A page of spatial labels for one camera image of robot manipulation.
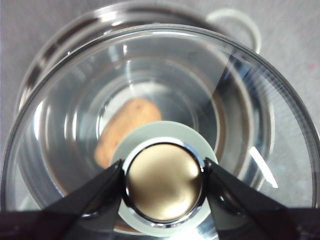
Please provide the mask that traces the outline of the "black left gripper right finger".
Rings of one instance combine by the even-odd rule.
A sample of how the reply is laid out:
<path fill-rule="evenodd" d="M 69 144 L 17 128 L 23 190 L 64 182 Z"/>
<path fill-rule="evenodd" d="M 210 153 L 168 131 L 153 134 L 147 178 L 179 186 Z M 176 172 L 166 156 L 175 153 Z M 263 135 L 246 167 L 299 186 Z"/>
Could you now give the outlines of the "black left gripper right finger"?
<path fill-rule="evenodd" d="M 318 240 L 319 208 L 289 208 L 206 158 L 206 196 L 220 240 Z"/>

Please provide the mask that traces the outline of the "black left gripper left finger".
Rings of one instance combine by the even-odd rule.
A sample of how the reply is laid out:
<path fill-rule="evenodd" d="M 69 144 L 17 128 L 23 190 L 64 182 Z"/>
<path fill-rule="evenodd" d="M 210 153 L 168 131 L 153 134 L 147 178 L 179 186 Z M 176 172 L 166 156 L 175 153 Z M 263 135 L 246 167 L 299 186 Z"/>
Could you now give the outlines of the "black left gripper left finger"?
<path fill-rule="evenodd" d="M 114 230 L 122 194 L 123 160 L 118 160 L 85 185 L 42 210 L 2 211 L 2 240 L 61 240 L 86 214 L 106 217 L 102 226 Z"/>

